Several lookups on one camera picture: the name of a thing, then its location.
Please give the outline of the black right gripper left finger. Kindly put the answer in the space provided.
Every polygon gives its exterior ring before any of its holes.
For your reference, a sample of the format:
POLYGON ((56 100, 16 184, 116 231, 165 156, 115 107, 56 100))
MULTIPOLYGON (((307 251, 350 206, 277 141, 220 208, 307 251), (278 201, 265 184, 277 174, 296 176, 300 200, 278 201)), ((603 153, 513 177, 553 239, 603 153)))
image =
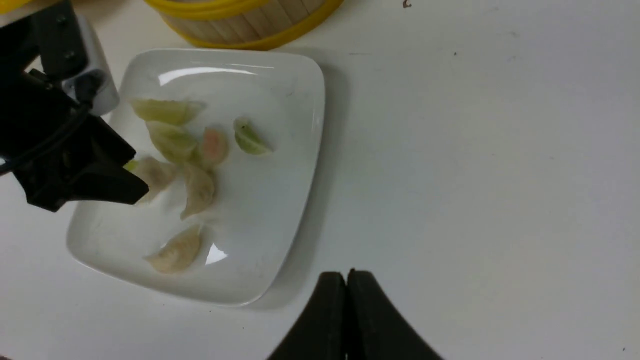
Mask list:
POLYGON ((322 272, 301 314, 269 356, 270 360, 343 360, 345 279, 322 272))

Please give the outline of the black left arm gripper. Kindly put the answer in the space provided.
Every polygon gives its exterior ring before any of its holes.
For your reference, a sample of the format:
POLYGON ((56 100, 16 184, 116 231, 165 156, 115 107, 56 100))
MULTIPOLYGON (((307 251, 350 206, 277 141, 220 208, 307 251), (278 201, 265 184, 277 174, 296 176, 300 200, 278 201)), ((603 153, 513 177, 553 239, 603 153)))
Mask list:
POLYGON ((120 101, 102 45, 70 0, 31 0, 1 14, 1 174, 28 204, 133 205, 147 184, 124 168, 136 154, 103 116, 120 101))

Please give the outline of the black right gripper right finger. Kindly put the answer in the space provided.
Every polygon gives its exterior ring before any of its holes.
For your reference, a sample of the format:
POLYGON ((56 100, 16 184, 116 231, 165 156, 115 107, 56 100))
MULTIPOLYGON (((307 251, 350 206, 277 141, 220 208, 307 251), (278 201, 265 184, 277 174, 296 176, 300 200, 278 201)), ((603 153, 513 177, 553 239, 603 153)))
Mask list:
POLYGON ((348 360, 441 360, 406 321, 370 271, 347 276, 348 360))

